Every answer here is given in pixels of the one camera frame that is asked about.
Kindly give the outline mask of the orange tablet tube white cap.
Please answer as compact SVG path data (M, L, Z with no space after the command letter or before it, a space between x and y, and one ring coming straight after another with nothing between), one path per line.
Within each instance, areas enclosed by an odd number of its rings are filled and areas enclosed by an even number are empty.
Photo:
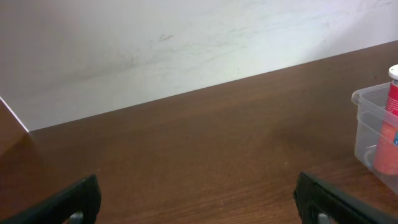
M389 85L380 138L374 158L374 168L385 175L397 175L397 65L389 69Z

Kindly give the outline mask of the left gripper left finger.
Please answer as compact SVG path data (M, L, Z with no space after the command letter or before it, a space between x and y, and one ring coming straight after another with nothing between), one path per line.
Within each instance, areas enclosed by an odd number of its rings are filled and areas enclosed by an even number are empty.
M79 213L80 223L90 224L96 221L100 207L100 186L97 176L92 174L1 223L64 223Z

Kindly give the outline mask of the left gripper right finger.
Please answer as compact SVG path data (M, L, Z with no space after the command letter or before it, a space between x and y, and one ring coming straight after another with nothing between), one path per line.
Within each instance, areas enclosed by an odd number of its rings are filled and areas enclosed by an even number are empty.
M302 223L397 224L396 217L306 172L299 173L293 197Z

